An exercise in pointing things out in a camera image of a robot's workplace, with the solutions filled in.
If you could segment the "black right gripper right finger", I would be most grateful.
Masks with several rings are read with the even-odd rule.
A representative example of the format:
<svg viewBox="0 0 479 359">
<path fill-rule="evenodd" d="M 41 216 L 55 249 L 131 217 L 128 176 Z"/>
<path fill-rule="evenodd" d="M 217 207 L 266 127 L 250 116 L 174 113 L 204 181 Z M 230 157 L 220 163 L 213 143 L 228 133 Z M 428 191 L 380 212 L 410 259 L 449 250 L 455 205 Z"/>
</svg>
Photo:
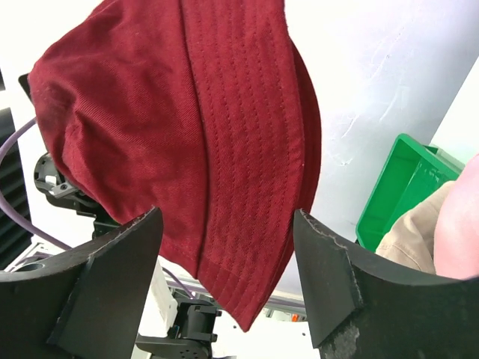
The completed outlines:
<svg viewBox="0 0 479 359">
<path fill-rule="evenodd" d="M 298 210 L 293 241 L 312 345 L 322 358 L 476 358 L 478 280 L 416 271 Z"/>
</svg>

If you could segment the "pink bucket hat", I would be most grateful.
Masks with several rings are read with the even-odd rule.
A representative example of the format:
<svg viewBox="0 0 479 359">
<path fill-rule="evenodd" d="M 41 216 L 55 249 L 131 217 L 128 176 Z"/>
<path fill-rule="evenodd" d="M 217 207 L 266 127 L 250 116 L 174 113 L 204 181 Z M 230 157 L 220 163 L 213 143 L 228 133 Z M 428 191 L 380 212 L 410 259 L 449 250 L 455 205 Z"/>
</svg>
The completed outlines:
<svg viewBox="0 0 479 359">
<path fill-rule="evenodd" d="M 443 277 L 478 276 L 478 157 L 472 158 L 451 186 L 435 231 L 434 263 Z"/>
</svg>

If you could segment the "dark red bucket hat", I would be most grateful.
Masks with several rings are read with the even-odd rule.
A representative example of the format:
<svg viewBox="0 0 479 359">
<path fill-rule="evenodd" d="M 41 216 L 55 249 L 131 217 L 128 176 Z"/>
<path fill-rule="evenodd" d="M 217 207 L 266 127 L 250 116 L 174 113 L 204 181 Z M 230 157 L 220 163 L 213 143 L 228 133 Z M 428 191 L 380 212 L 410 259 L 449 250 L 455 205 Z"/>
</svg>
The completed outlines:
<svg viewBox="0 0 479 359">
<path fill-rule="evenodd" d="M 161 255 L 249 330 L 320 173 L 320 112 L 284 3 L 104 1 L 28 83 L 57 169 L 118 223 L 160 208 Z"/>
</svg>

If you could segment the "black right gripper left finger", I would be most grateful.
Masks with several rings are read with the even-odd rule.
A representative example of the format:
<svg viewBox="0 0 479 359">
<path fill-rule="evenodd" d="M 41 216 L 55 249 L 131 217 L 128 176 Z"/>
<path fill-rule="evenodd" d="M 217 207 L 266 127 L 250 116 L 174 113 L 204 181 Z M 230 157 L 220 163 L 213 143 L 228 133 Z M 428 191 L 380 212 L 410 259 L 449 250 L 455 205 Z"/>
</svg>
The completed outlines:
<svg viewBox="0 0 479 359">
<path fill-rule="evenodd" d="M 162 213 L 1 273 L 2 358 L 130 358 L 159 247 Z"/>
</svg>

